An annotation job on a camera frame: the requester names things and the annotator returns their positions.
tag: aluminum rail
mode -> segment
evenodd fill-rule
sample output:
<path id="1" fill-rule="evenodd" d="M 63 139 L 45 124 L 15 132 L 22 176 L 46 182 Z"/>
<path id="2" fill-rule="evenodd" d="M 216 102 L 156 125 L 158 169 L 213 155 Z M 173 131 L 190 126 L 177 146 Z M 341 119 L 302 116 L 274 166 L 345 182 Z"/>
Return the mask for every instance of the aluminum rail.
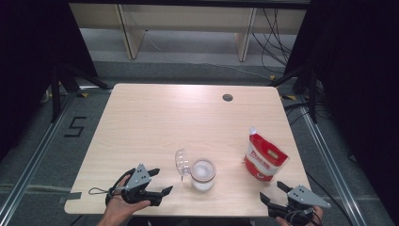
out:
<path id="1" fill-rule="evenodd" d="M 21 202 L 21 199 L 23 198 L 29 183 L 31 182 L 33 176 L 35 175 L 37 169 L 39 168 L 43 157 L 47 153 L 47 150 L 55 137 L 56 131 L 64 119 L 65 112 L 74 99 L 74 95 L 75 95 L 74 93 L 70 93 L 67 95 L 61 107 L 61 109 L 63 110 L 59 114 L 58 118 L 50 124 L 38 148 L 33 153 L 31 159 L 29 160 L 29 163 L 24 169 L 22 176 L 20 177 L 18 182 L 14 185 L 11 192 L 8 194 L 8 197 L 2 204 L 0 208 L 0 225 L 6 226 L 11 220 L 11 217 L 14 214 L 15 210 L 17 209 L 19 203 Z"/>
<path id="2" fill-rule="evenodd" d="M 303 96 L 298 95 L 297 98 L 301 104 L 306 103 Z M 343 178 L 343 175 L 341 174 L 339 167 L 335 162 L 334 157 L 332 156 L 331 151 L 329 150 L 323 138 L 322 133 L 319 130 L 319 127 L 317 126 L 316 123 L 313 123 L 313 120 L 311 119 L 309 114 L 306 114 L 307 113 L 306 107 L 302 106 L 301 111 L 304 114 L 305 122 L 306 124 L 308 124 L 309 130 L 311 131 L 311 135 L 313 136 L 314 141 L 316 142 L 316 145 L 318 147 L 318 150 L 325 162 L 327 171 L 331 176 L 332 182 L 337 188 L 338 194 L 340 195 L 343 201 L 343 205 L 353 225 L 357 226 L 367 225 L 366 220 L 359 209 L 358 202 L 355 200 L 352 191 L 350 190 L 347 182 Z"/>

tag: gray carpet floor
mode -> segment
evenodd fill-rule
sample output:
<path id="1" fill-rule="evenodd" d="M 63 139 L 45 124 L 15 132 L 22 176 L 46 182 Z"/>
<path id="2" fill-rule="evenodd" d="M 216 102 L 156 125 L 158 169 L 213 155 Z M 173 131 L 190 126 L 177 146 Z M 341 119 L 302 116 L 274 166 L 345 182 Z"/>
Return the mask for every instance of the gray carpet floor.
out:
<path id="1" fill-rule="evenodd" d="M 108 85 L 124 83 L 170 83 L 170 84 L 209 84 L 236 86 L 267 86 L 269 73 L 262 66 L 237 66 L 248 73 L 242 73 L 230 68 L 212 65 L 180 64 L 180 63 L 130 63 L 95 61 L 95 67 L 102 81 Z M 283 71 L 281 67 L 272 67 Z M 90 86 L 85 80 L 77 78 L 81 86 Z M 293 94 L 292 79 L 279 86 L 281 95 Z M 63 210 L 60 199 L 65 198 L 71 189 L 74 179 L 85 157 L 88 145 L 95 132 L 110 92 L 91 89 L 88 96 L 74 97 L 66 110 L 56 136 L 52 140 L 40 167 L 26 190 L 21 203 L 16 209 L 9 225 L 70 225 L 78 216 L 68 215 Z M 296 100 L 282 100 L 284 105 L 296 104 Z M 12 149 L 0 164 L 0 202 L 3 202 L 12 186 L 22 175 L 30 157 L 39 146 L 41 138 L 50 126 L 52 103 L 42 105 L 34 120 L 26 127 L 24 136 L 18 146 Z M 70 129 L 75 117 L 85 117 L 76 120 L 75 125 L 84 127 L 80 137 L 65 137 L 75 135 L 76 130 Z M 287 115 L 295 137 L 295 142 L 304 163 L 305 170 L 321 184 L 330 195 L 342 205 L 341 198 L 318 147 L 305 123 L 303 113 L 299 108 Z M 350 161 L 350 150 L 334 120 L 328 115 L 325 105 L 317 106 L 318 126 L 324 139 L 333 153 L 339 169 L 359 204 L 361 213 L 368 225 L 393 225 L 384 206 L 379 201 L 368 183 L 364 173 L 356 162 Z M 349 225 L 340 209 L 330 197 L 313 180 L 310 179 L 313 192 L 332 203 L 332 208 L 325 211 L 324 225 Z M 95 225 L 101 216 L 82 216 L 74 225 Z M 255 225 L 276 225 L 272 218 L 254 218 Z"/>

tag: human hand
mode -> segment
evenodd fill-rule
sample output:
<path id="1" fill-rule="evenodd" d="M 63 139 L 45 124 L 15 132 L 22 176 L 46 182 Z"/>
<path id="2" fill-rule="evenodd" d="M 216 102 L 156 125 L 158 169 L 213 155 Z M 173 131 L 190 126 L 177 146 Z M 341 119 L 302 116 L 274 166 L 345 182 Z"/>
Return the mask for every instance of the human hand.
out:
<path id="1" fill-rule="evenodd" d="M 123 186 L 130 175 L 125 176 L 119 186 Z M 144 209 L 151 204 L 150 201 L 142 201 L 134 204 L 127 203 L 121 196 L 120 191 L 116 190 L 114 196 L 106 206 L 102 219 L 97 226 L 118 226 L 121 225 L 135 211 Z"/>
<path id="2" fill-rule="evenodd" d="M 314 222 L 317 223 L 317 225 L 321 225 L 321 219 L 323 218 L 323 210 L 322 208 L 320 208 L 319 206 L 314 206 L 313 207 L 314 213 L 313 213 L 313 217 L 311 218 Z M 287 222 L 287 220 L 285 220 L 284 218 L 280 218 L 280 217 L 276 217 L 276 222 L 280 225 L 280 226 L 289 226 L 290 224 Z M 313 223 L 309 223 L 307 224 L 307 226 L 313 226 Z"/>

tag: wooden table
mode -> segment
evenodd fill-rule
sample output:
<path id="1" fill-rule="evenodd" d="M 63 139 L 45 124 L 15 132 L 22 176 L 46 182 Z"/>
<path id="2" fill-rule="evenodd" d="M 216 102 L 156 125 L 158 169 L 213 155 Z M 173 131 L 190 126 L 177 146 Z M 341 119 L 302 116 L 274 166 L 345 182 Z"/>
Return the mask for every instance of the wooden table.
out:
<path id="1" fill-rule="evenodd" d="M 223 100 L 230 94 L 232 101 Z M 249 127 L 276 144 L 290 159 L 271 183 L 249 174 L 243 162 Z M 185 148 L 189 160 L 211 159 L 215 184 L 201 193 L 176 170 L 175 153 Z M 89 195 L 93 187 L 108 189 L 120 176 L 143 163 L 159 168 L 147 190 L 173 186 L 160 206 L 136 212 L 147 216 L 264 217 L 263 192 L 286 204 L 277 180 L 288 186 L 309 182 L 279 94 L 270 87 L 118 84 L 114 87 L 88 148 L 69 200 L 69 214 L 102 214 L 105 195 Z"/>

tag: red and white bag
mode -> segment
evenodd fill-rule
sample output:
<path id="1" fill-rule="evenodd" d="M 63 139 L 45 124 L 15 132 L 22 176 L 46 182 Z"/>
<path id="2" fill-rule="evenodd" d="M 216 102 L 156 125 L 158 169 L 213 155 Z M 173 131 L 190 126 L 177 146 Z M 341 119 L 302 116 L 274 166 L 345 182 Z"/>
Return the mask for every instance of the red and white bag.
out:
<path id="1" fill-rule="evenodd" d="M 288 155 L 250 128 L 246 167 L 258 180 L 270 182 Z"/>

